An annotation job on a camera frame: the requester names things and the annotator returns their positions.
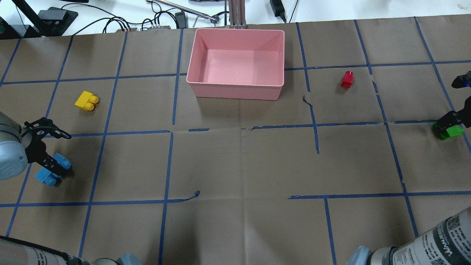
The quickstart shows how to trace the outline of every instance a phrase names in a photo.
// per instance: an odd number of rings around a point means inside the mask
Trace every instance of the metal rod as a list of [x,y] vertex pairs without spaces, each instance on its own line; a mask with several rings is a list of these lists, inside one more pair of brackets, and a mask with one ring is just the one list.
[[181,5],[177,5],[177,4],[174,4],[174,3],[170,3],[166,0],[155,0],[159,3],[162,3],[162,4],[165,4],[167,6],[171,6],[173,8],[178,8],[180,10],[183,10],[183,11],[186,11],[188,13],[191,13],[191,14],[194,14],[194,15],[197,15],[197,16],[200,16],[200,17],[204,17],[204,18],[207,18],[207,19],[211,19],[211,20],[219,20],[219,17],[212,17],[208,14],[205,14],[205,13],[201,13],[199,11],[196,11],[196,10],[193,10],[193,9],[189,9],[189,8],[186,8],[184,6],[181,6]]

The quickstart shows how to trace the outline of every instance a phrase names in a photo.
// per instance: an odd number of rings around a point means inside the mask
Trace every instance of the table surface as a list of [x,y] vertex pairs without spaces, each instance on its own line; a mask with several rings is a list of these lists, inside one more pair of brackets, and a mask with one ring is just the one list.
[[[0,182],[0,233],[144,264],[345,264],[401,245],[471,199],[471,130],[434,120],[469,88],[470,15],[253,25],[285,31],[277,101],[196,98],[194,29],[0,41],[0,109],[51,118],[71,160]],[[352,71],[352,87],[340,87]],[[93,112],[73,104],[83,90]],[[191,198],[199,190],[197,198]]]

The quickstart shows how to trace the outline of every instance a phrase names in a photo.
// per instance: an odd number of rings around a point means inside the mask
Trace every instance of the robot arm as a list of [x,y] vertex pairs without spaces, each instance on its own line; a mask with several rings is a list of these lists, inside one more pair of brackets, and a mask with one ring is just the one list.
[[[469,87],[470,84],[471,71],[465,75],[457,76],[451,85],[454,88],[463,88]],[[439,133],[443,133],[447,129],[460,124],[463,124],[466,128],[471,127],[471,97],[466,99],[462,110],[452,110],[441,117],[436,123],[436,129]]]
[[0,180],[19,175],[28,163],[33,162],[56,175],[67,174],[69,170],[46,152],[46,144],[42,139],[48,134],[57,139],[71,138],[70,134],[59,129],[50,119],[43,117],[20,126],[0,112]]

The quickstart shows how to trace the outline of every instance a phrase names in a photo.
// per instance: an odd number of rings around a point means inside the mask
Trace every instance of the power adapter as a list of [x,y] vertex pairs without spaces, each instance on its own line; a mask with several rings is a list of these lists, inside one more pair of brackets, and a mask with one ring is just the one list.
[[275,17],[280,17],[286,23],[286,16],[284,14],[284,6],[281,0],[270,0],[271,9]]

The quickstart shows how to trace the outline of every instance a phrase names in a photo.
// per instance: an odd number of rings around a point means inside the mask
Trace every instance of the barcode label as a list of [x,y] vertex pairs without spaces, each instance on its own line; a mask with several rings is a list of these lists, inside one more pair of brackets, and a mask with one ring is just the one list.
[[439,258],[437,260],[430,261],[430,265],[447,265],[443,259]]

